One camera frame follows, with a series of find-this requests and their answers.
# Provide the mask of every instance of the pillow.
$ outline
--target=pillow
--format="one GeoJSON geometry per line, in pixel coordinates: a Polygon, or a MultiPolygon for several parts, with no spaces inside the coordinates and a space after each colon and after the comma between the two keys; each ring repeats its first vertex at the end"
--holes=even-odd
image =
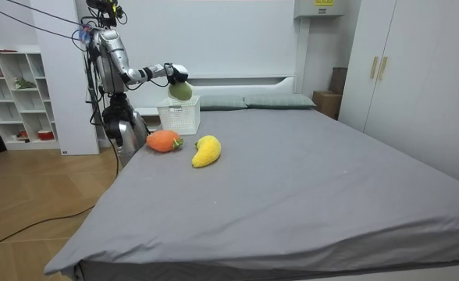
{"type": "Polygon", "coordinates": [[[244,101],[248,108],[306,109],[315,106],[303,94],[249,94],[244,101]]]}
{"type": "Polygon", "coordinates": [[[244,98],[239,95],[218,94],[200,97],[200,110],[237,110],[247,109],[244,98]]]}

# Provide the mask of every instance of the cardboard box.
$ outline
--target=cardboard box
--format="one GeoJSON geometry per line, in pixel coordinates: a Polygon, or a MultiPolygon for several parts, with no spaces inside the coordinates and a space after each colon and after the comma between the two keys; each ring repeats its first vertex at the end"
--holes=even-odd
{"type": "Polygon", "coordinates": [[[343,94],[344,86],[346,86],[346,76],[347,67],[334,67],[329,90],[337,94],[343,94]]]}
{"type": "Polygon", "coordinates": [[[341,101],[342,94],[336,94],[332,91],[313,92],[313,102],[316,105],[315,109],[335,120],[339,118],[341,101]]]}

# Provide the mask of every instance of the white basket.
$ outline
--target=white basket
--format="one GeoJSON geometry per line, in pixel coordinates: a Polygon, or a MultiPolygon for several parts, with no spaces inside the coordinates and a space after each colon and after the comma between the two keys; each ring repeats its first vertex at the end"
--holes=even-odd
{"type": "Polygon", "coordinates": [[[179,135],[193,135],[200,125],[200,97],[189,101],[166,98],[157,104],[162,129],[173,130],[179,135]]]}

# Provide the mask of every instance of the stuffed banana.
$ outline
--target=stuffed banana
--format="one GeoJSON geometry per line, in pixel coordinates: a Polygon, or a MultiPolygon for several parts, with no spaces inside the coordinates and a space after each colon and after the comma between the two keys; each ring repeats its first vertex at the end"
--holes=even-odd
{"type": "Polygon", "coordinates": [[[221,155],[221,143],[214,136],[202,137],[195,147],[198,151],[191,161],[194,168],[210,165],[221,155]]]}

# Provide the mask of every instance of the green fruit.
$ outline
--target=green fruit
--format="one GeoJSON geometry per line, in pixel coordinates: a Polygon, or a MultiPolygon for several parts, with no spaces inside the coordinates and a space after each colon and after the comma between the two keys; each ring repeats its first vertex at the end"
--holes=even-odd
{"type": "Polygon", "coordinates": [[[188,101],[191,98],[193,91],[188,83],[176,83],[169,85],[169,96],[180,101],[188,101]]]}

